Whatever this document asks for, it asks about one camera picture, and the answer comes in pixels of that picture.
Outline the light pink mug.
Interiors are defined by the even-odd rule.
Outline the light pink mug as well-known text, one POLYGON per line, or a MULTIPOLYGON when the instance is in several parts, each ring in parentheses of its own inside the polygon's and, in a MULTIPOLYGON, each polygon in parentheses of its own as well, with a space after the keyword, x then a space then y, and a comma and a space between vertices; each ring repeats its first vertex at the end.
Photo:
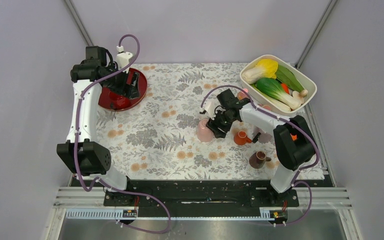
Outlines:
POLYGON ((209 143, 214 139, 214 133, 207 127, 209 119, 202 119, 196 128, 196 136, 202 143, 209 143))

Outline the red mug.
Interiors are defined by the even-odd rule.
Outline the red mug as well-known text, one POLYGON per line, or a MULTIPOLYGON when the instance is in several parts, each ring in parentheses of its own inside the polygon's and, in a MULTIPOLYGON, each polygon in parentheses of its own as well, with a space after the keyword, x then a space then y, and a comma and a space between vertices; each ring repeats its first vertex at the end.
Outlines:
POLYGON ((131 105, 130 99, 125 96, 118 95, 112 91, 109 92, 108 96, 110 99, 109 107, 111 110, 121 111, 131 105))

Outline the small orange mug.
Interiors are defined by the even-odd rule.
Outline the small orange mug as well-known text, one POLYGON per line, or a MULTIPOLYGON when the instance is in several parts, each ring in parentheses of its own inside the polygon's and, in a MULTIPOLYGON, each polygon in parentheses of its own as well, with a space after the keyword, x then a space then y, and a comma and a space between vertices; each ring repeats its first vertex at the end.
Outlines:
POLYGON ((250 144, 253 141, 248 137, 247 133, 243 130, 238 131, 234 138, 233 141, 238 145, 238 146, 243 146, 245 144, 250 144))

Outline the brown mug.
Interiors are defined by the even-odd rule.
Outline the brown mug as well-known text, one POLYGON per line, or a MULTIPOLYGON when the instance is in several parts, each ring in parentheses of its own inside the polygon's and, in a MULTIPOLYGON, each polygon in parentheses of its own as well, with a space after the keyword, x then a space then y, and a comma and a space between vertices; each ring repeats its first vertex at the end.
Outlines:
POLYGON ((248 163, 254 169, 261 169, 266 162, 271 160, 263 151, 257 151, 249 158, 248 163))

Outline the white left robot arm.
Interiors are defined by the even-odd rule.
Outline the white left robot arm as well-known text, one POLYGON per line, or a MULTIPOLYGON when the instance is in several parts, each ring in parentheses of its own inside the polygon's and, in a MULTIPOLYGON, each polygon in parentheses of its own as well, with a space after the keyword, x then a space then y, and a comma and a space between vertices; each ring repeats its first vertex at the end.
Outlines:
POLYGON ((117 56, 100 46, 88 46, 85 59, 70 71, 74 103, 68 135, 56 146, 56 153, 67 168, 78 176, 87 192, 95 182, 116 192, 116 199, 124 206, 132 204, 135 192, 127 187, 128 177, 111 166, 110 150, 97 142, 99 98, 104 87, 123 90, 129 67, 136 55, 119 44, 117 56))

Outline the small pink mug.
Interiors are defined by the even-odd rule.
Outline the small pink mug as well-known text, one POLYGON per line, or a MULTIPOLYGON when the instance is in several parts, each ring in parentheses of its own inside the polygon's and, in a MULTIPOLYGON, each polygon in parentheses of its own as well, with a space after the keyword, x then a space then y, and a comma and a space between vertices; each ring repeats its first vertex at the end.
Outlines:
POLYGON ((266 109, 266 110, 268 110, 268 111, 271 111, 272 109, 271 109, 271 107, 269 106, 269 105, 260 105, 263 109, 266 109))

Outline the red round tray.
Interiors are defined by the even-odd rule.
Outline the red round tray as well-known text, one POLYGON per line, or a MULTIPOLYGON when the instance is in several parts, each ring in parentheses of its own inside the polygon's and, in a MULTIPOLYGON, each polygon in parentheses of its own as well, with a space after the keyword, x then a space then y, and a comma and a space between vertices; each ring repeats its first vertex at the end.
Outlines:
POLYGON ((145 75, 134 68, 101 83, 98 105, 106 110, 120 112, 138 105, 145 97, 148 82, 145 75))

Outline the pink-capped bottle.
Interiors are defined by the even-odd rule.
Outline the pink-capped bottle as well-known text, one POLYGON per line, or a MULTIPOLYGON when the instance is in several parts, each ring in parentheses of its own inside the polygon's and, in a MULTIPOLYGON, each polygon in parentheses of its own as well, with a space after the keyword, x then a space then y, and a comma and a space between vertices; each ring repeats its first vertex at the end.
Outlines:
POLYGON ((248 99, 248 89, 247 88, 243 88, 241 91, 239 91, 236 95, 236 97, 238 98, 238 100, 242 100, 242 99, 248 99))

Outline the floral tablecloth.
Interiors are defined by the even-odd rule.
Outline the floral tablecloth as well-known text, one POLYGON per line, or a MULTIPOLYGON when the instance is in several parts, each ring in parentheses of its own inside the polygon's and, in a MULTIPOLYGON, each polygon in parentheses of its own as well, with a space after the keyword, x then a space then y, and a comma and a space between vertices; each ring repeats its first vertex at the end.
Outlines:
POLYGON ((241 86, 243 63, 134 64, 148 83, 144 99, 126 111, 97 111, 97 141, 110 150, 112 167, 132 180, 269 180, 280 162, 274 142, 237 145, 234 136, 255 127, 234 122, 225 138, 198 140, 202 101, 216 101, 241 86), (268 161, 260 169, 249 158, 258 151, 268 161))

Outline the green bok choy toy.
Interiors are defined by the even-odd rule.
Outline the green bok choy toy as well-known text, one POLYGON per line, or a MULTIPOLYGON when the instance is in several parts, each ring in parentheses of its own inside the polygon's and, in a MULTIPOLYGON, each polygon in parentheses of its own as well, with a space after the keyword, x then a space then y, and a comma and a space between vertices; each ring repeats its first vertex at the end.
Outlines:
POLYGON ((255 86, 264 94, 288 105, 292 110, 296 110, 301 106, 301 103, 285 93, 281 84, 273 78, 261 78, 255 83, 255 86))

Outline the yellow napa cabbage toy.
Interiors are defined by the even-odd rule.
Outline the yellow napa cabbage toy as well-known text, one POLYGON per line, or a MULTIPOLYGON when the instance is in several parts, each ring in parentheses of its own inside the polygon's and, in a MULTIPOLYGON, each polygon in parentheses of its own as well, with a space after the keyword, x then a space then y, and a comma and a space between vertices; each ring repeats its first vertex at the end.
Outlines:
POLYGON ((254 84, 261 78, 276 79, 276 72, 279 68, 277 61, 272 59, 261 59, 257 64, 248 70, 245 70, 241 76, 248 84, 254 84))

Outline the red chili pepper toy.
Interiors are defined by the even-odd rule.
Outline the red chili pepper toy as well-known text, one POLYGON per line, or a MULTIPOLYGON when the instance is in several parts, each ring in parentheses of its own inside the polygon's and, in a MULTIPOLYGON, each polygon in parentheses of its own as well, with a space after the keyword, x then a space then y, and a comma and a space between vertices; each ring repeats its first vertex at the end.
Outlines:
POLYGON ((289 95, 290 94, 290 90, 289 90, 288 86, 285 83, 281 83, 280 85, 282 86, 282 88, 285 91, 285 93, 289 95))

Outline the dark green leaf vegetable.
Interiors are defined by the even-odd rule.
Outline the dark green leaf vegetable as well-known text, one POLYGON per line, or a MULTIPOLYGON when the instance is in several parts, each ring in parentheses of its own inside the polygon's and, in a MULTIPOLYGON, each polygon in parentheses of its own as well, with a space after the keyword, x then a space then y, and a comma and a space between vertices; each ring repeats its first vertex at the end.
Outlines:
POLYGON ((281 83, 286 84, 286 86, 293 91, 300 93, 305 90, 303 85, 297 80, 295 75, 288 68, 282 65, 278 65, 275 75, 281 83))

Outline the beige mushroom toy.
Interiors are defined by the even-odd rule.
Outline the beige mushroom toy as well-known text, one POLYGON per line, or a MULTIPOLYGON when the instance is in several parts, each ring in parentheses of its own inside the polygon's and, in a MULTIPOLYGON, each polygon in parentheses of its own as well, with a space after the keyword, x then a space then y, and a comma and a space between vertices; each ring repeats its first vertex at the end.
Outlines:
POLYGON ((292 92, 292 97, 296 100, 298 100, 302 105, 305 103, 305 98, 308 94, 308 90, 307 89, 303 89, 301 92, 298 92, 298 91, 293 91, 292 92))

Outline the white vegetable bin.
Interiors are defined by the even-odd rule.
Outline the white vegetable bin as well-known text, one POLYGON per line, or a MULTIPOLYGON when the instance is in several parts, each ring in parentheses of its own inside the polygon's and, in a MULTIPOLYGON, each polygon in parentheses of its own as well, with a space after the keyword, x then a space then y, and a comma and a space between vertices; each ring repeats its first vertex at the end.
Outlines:
POLYGON ((253 98, 284 116, 293 116, 303 110, 317 92, 317 86, 310 78, 270 54, 248 63, 239 77, 253 98))

